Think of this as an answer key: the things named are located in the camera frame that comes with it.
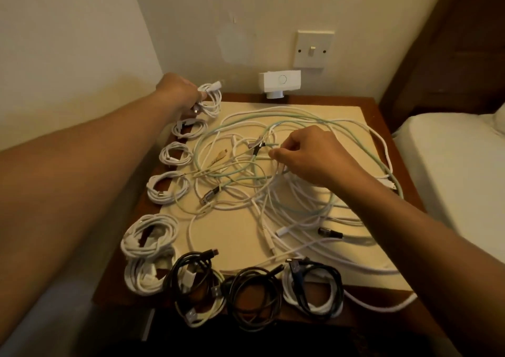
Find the beige board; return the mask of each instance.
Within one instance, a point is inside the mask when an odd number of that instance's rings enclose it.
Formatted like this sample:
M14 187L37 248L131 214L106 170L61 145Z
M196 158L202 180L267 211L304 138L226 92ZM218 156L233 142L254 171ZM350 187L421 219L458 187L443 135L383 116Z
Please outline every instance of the beige board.
M209 122L209 130L218 127L221 124L221 120L226 116L244 111L254 111L266 107L272 107L271 104L261 104L261 103L236 103L236 102L222 102L221 104L221 113L217 119L209 119L206 118ZM353 119L358 122L365 124L365 119L363 117L363 113L359 107L354 106L317 106L317 105L296 105L293 107L302 108L308 112L316 114L325 119ZM283 110L289 113L296 113L295 111L289 111L287 109ZM260 122L263 124L272 124L279 120L291 120L293 118L284 118L284 117L262 117L262 118L252 118L251 121ZM343 123L346 127L348 127L352 133L368 148L374 155L377 155L377 150L375 149L375 145L372 141L372 137L370 134L360 128L356 124L345 122ZM299 128L293 124L286 124L280 126L277 131L277 143L282 143L282 141L289 135L290 130L294 130ZM245 138L256 139L258 138L264 131L264 128L259 125L249 125L232 128L230 130L223 131L220 135L226 135L230 133L236 133L242 135ZM367 170L371 175L380 176L383 175L379 166L372 160L369 155L367 155L362 149L360 149L350 138L348 138L344 132L337 131L337 137L342 142L344 147L350 152L350 154L361 164L361 166ZM209 138L206 138L201 144L200 149L203 149L205 145L211 142L214 138L212 135ZM190 139L187 142L187 145L190 149L193 149L198 142L199 138ZM269 138L267 142L274 142L272 138ZM209 154L205 165L209 165L210 162L216 158L224 149L228 150L226 157L222 160L224 162L228 159L231 153L232 143L231 139L223 139L218 140L215 143L212 152ZM208 152L208 149L205 151L200 151L200 163L203 161L205 154ZM247 146L244 144L237 148L237 154L242 153L247 150ZM268 148L262 148L259 157L268 156ZM274 162L270 160L259 160L257 162L261 167L265 169L267 174L273 174L276 171ZM335 172L338 172L338 164L334 165ZM180 167L179 168L183 172L190 172L195 170L195 166L193 164ZM181 198L180 204L186 210L196 211L201 207L201 204L195 194L195 190L193 187L194 181L190 177L191 181L191 189L190 192ZM299 208L298 203L294 200L292 193L287 188L283 186L285 183L279 183L276 187L278 191L279 199L285 203L286 206L291 208ZM200 194L203 195L207 192L211 187L216 184L208 184L203 180L199 180L198 187ZM175 188L175 183L172 183L170 186L170 191L173 191ZM239 186L239 188L247 191L249 194L252 193L251 188L246 188ZM320 196L324 201L328 199L328 193L322 192L320 188L314 188L312 186L306 186L305 189L308 193L311 193L314 196ZM216 197L217 200L231 200L235 201L236 198L230 196L226 191L222 191ZM166 205L161 208L162 213L169 213L174 215L180 221L180 233L175 242L176 247L181 253L185 253L190 251L189 243L188 243L188 224L190 219L193 217L188 213L184 213L177 205ZM343 216L343 217L356 217L354 213L352 213L349 209L346 208L333 208L332 215ZM266 221L271 225L271 227L275 230L280 228L279 224L272 223L272 221L266 219ZM326 222L325 226L336 231L342 232L345 235L353 235L353 236L370 236L370 233L365 227L352 227L344 224L334 223L334 222ZM319 238L317 233L314 231L308 232L310 236L314 238ZM304 240L308 240L306 234L298 231L297 235ZM271 257L272 253L268 249L265 238L261 234L259 230L258 224L258 214L252 208L242 208L238 210L212 210L211 212L202 215L198 219L196 219L193 223L191 229L191 238L193 240L194 250L204 251L210 248L217 248L219 250L219 255L215 257L212 262L213 266L220 270L237 270L246 267L250 267L252 265L256 265L258 263L263 262L266 258ZM285 234L282 236L282 240L284 240L288 245L292 247L296 247L301 245L301 243L294 238L292 238L289 234ZM386 256L386 254L382 251L380 246L378 246L374 241L372 244L368 245L358 245L351 244L345 242L338 243L326 243L325 246L331 247L333 250L338 252L345 258L352 260L355 263L367 265L369 267L374 268L394 268L395 266ZM342 280L344 284L348 285L360 285L360 286L371 286L371 287L381 287L388 289L404 289L411 290L408 286L407 282L400 274L393 275L379 275L376 273L357 271L353 267L345 266L335 260L331 260L329 258L325 258L316 252L313 252L309 249L304 249L300 251L303 255L309 257L312 260L316 260L325 264L330 264L336 267L340 273L342 274ZM277 262L269 264L265 266L268 269L280 264L284 261L286 257L279 258Z

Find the tabletop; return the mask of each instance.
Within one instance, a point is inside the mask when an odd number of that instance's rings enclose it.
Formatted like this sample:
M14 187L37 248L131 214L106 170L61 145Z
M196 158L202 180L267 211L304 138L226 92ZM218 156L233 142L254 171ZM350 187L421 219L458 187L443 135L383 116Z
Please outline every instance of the tabletop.
M388 131L386 123L382 118L377 104L373 98L365 97L342 97L342 96L306 96L306 95L286 95L283 99L266 99L260 94L234 94L224 93L223 101L244 102L244 103L285 103L285 104L313 104L313 105L340 105L340 106L358 106L363 112L366 123L379 133L385 140L389 149L389 156L395 169L395 176L401 183L405 200L425 212L422 201L416 188L408 174L407 168L401 159L400 153L396 149L395 143ZM171 135L167 143L176 138ZM381 143L374 137L374 143L377 152L383 162L385 162L384 150ZM175 170L176 167L169 167L157 162L151 175L160 175L168 170ZM170 185L170 179L162 180L158 188L167 190ZM141 194L135 209L131 214L130 224L138 220L142 215L148 213L159 213L160 206L152 203L147 196L146 191ZM100 306L122 305L122 306L143 306L146 308L166 308L171 307L171 303L166 295L156 294L149 297L138 296L128 290L124 283L124 268L126 260L119 248L113 253L107 268L94 293L93 301ZM311 301L317 303L324 302L328 297L326 284L307 283L307 295ZM410 292L402 290L392 290L383 288L372 288L363 286L345 285L345 289L360 300L377 306L390 306L405 300ZM247 301L247 295L254 300L254 290L244 293L244 300ZM297 309L288 305L283 305L279 316L280 320L312 322L311 319L301 314ZM415 300L405 309L396 313L377 313L346 300L344 309L340 316L327 322L332 325L356 327L364 330L382 331L412 331L420 334L443 335L443 331L433 320L426 307L419 299Z

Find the bed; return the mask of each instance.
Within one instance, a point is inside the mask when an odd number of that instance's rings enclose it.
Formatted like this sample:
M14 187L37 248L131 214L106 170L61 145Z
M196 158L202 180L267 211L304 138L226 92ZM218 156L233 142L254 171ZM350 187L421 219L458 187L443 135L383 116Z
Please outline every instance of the bed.
M505 262L505 104L416 115L393 137L427 212Z

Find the black cable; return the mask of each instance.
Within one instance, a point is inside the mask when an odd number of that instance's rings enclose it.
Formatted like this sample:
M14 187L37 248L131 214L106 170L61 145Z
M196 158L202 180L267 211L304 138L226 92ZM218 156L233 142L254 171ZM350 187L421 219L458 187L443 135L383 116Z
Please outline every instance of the black cable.
M342 284L342 277L340 277L340 273L336 268L333 268L329 265L325 265L322 263L317 263L310 261L309 259L288 259L286 260L291 269L291 275L293 277L293 292L296 297L296 301L298 305L303 310L305 314L310 316L311 318L319 321L325 321L331 318L335 313L338 312L342 302L344 300L344 286ZM307 301L307 297L305 296L305 276L311 271L316 271L318 269L322 269L327 271L330 276L333 278L337 285L337 292L335 297L333 298L333 302L331 303L330 309L325 314L315 314L311 311L309 307L309 302Z
M283 269L284 265L279 265L272 271L249 267L242 269L235 276L228 277L221 284L228 313L235 318L240 328L256 332L272 323L279 315L282 303L282 284L275 278L275 275ZM236 306L237 298L250 285L263 286L265 292L262 303L254 309L241 309ZM267 316L262 315L265 310L268 310Z
M163 289L168 292L174 304L177 304L180 311L187 315L196 305L201 303L211 294L211 288L214 283L214 273L212 272L211 258L218 255L217 249L209 249L205 252L188 252L175 261L172 269L163 282ZM201 272L202 278L195 283L187 292L183 292L179 286L179 271L184 266L192 273ZM201 299L195 300L191 295L202 285L205 285L205 294Z

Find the pillow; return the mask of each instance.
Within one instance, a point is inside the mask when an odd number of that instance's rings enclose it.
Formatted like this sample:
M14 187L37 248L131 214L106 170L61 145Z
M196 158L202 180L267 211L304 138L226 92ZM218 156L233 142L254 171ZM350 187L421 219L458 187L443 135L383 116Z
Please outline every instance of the pillow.
M505 135L505 103L493 115L494 129Z

